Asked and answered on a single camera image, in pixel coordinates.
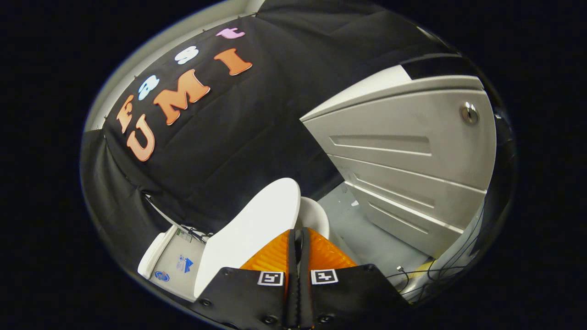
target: wire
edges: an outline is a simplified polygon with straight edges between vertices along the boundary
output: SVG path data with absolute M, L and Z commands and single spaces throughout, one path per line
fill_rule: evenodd
M 465 268 L 466 266 L 455 266 L 455 267 L 450 267 L 450 268 L 445 268 L 445 270 L 449 270 L 451 268 Z M 427 272 L 427 271 L 441 271 L 443 269 L 438 269 L 438 270 L 425 270 L 425 271 L 408 271 L 408 272 L 403 272 L 402 274 L 413 274 L 415 272 Z M 386 276 L 385 278 L 390 278 L 390 277 L 394 277 L 394 276 L 399 276 L 401 274 L 393 274 L 393 275 L 389 275 Z
M 432 261 L 432 262 L 430 263 L 430 265 L 428 266 L 428 271 L 426 272 L 426 275 L 428 276 L 428 279 L 429 279 L 430 281 L 434 281 L 434 280 L 432 279 L 432 277 L 430 277 L 430 268 L 432 268 L 432 265 L 433 265 L 435 262 L 436 262 L 436 260 L 434 260 L 434 261 Z
M 404 291 L 404 289 L 406 289 L 407 285 L 410 283 L 410 277 L 407 275 L 406 271 L 402 269 L 401 272 L 406 275 L 407 282 L 404 285 L 404 287 L 400 290 L 400 293 L 402 293 L 402 291 Z
M 473 235 L 473 233 L 475 232 L 475 229 L 477 229 L 477 226 L 479 225 L 479 223 L 481 222 L 481 219 L 483 219 L 483 214 L 485 213 L 485 204 L 483 204 L 483 208 L 481 209 L 481 213 L 479 214 L 479 219 L 477 219 L 477 222 L 475 223 L 475 226 L 473 227 L 473 229 L 471 230 L 471 232 L 469 233 L 469 237 L 467 237 L 467 239 L 465 240 L 465 242 L 463 243 L 463 246 L 461 246 L 461 248 L 459 248 L 457 250 L 457 252 L 454 254 L 454 256 L 450 257 L 450 259 L 448 259 L 444 265 L 442 267 L 440 267 L 441 270 L 445 269 L 446 265 L 448 265 L 448 263 L 458 254 L 459 251 L 461 251 L 463 249 L 463 247 L 465 247 L 466 243 L 471 239 L 471 236 Z M 479 237 L 479 234 L 481 233 L 481 230 L 479 231 L 479 233 L 477 233 L 477 236 L 475 236 L 475 238 L 473 239 L 473 241 L 475 241 L 477 239 L 477 237 Z M 467 248 L 465 250 L 463 250 L 461 252 L 461 254 L 458 256 L 457 259 L 455 259 L 453 261 L 453 263 L 449 266 L 451 267 L 452 265 L 454 265 L 455 262 L 457 262 L 464 254 L 464 252 L 468 249 L 468 247 L 470 246 L 470 244 L 467 246 Z M 438 276 L 436 277 L 436 280 L 432 279 L 432 277 L 430 276 L 430 274 L 428 273 L 428 278 L 431 281 L 437 281 L 442 277 L 441 272 L 438 273 Z
M 471 244 L 473 244 L 473 243 L 474 243 L 474 242 L 475 242 L 475 241 L 476 241 L 476 240 L 479 238 L 479 236 L 481 235 L 481 233 L 482 233 L 484 230 L 486 230 L 486 229 L 487 229 L 487 227 L 489 227 L 490 225 L 493 225 L 493 223 L 492 223 L 492 222 L 489 222 L 489 223 L 487 223 L 485 226 L 483 226 L 483 227 L 482 227 L 482 228 L 479 230 L 479 233 L 477 233 L 477 236 L 475 236 L 475 238 L 473 238 L 473 240 L 472 240 L 471 242 L 469 242 L 469 244 L 467 245 L 467 247 L 466 247 L 464 250 L 462 250 L 462 252 L 461 252 L 461 254 L 458 256 L 458 258 L 456 258 L 456 259 L 453 261 L 453 263 L 449 265 L 449 267 L 452 267 L 452 266 L 453 266 L 453 265 L 454 265 L 454 264 L 455 264 L 455 263 L 456 263 L 456 262 L 457 262 L 457 261 L 458 261 L 458 260 L 459 260 L 459 259 L 460 259 L 460 258 L 463 256 L 463 254 L 465 253 L 465 251 L 467 251 L 467 250 L 469 249 L 469 247 L 471 246 Z M 450 258 L 450 259 L 449 259 L 449 260 L 448 260 L 448 261 L 447 261 L 447 262 L 444 264 L 444 266 L 443 266 L 441 269 L 443 269 L 443 268 L 444 268 L 444 267 L 445 267 L 445 266 L 448 264 L 448 262 L 449 262 L 451 259 L 452 259 L 452 258 Z M 440 278 L 442 275 L 443 275 L 443 273 L 439 273 L 439 274 L 438 274 L 438 278 Z

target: label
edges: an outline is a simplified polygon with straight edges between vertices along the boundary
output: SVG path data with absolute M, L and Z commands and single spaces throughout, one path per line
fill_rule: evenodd
M 180 254 L 179 260 L 177 261 L 176 269 L 183 273 L 190 271 L 190 266 L 194 263 L 189 259 Z
M 179 237 L 181 237 L 181 238 L 183 238 L 188 243 L 191 243 L 192 236 L 189 235 L 188 233 L 186 233 L 185 231 L 182 231 L 181 229 L 178 229 L 176 235 L 179 236 Z
M 335 270 L 312 270 L 312 284 L 331 284 L 338 282 Z
M 262 271 L 257 284 L 268 287 L 280 287 L 284 284 L 284 272 Z
M 155 277 L 163 282 L 169 282 L 169 274 L 164 271 L 156 271 Z

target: sticker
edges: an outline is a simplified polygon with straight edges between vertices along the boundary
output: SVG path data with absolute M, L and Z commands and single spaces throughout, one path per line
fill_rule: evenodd
M 150 76 L 139 88 L 139 101 L 147 97 L 148 93 L 151 92 L 159 84 L 159 79 L 155 75 Z
M 330 284 L 338 282 L 335 270 L 313 270 L 312 284 Z
M 189 258 L 185 258 L 180 254 L 180 259 L 177 261 L 176 268 L 177 270 L 186 273 L 190 271 L 190 266 L 193 264 L 194 263 Z
M 177 236 L 179 236 L 179 237 L 181 237 L 181 238 L 183 238 L 183 239 L 184 239 L 184 240 L 186 240 L 188 243 L 191 243 L 191 239 L 192 239 L 192 237 L 191 237 L 191 235 L 189 235 L 189 234 L 188 234 L 188 233 L 186 233 L 185 231 L 182 231 L 181 229 L 178 229 L 178 230 L 177 230 L 177 233 L 176 233 L 176 235 L 177 235 Z
M 155 277 L 163 282 L 169 282 L 169 274 L 164 271 L 156 271 Z
M 245 35 L 245 32 L 238 32 L 238 33 L 234 32 L 236 30 L 238 30 L 238 28 L 224 29 L 224 30 L 220 31 L 219 33 L 217 33 L 216 36 L 221 35 L 227 39 L 236 39 L 236 38 L 240 38 Z
M 179 52 L 174 60 L 177 61 L 177 64 L 182 65 L 198 55 L 199 52 L 200 51 L 196 49 L 195 46 L 190 46 Z
M 284 272 L 262 271 L 257 284 L 266 285 L 268 287 L 281 287 L 284 284 Z

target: white cabinet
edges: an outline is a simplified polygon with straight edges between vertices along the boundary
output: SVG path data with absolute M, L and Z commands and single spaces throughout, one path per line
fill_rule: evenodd
M 371 222 L 438 257 L 487 192 L 496 149 L 491 105 L 477 77 L 406 80 L 398 67 L 388 72 L 392 85 L 375 74 L 378 85 L 367 78 L 301 121 Z M 475 106 L 476 124 L 461 118 L 465 102 Z

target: screw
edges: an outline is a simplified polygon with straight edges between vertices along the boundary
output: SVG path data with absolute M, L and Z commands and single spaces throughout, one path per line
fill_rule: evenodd
M 477 114 L 477 110 L 475 106 L 471 103 L 465 102 L 464 105 L 461 106 L 461 117 L 463 121 L 469 125 L 474 125 L 479 121 L 479 115 Z
M 330 315 L 324 315 L 324 316 L 322 316 L 322 317 L 320 317 L 318 319 L 318 322 L 320 322 L 320 323 L 328 323 L 328 322 L 331 322 L 332 319 L 334 319 L 332 316 L 330 316 Z
M 266 316 L 263 319 L 263 323 L 265 323 L 265 324 L 273 324 L 273 323 L 276 323 L 276 322 L 277 322 L 277 319 L 274 318 L 274 317 L 272 317 L 272 316 Z

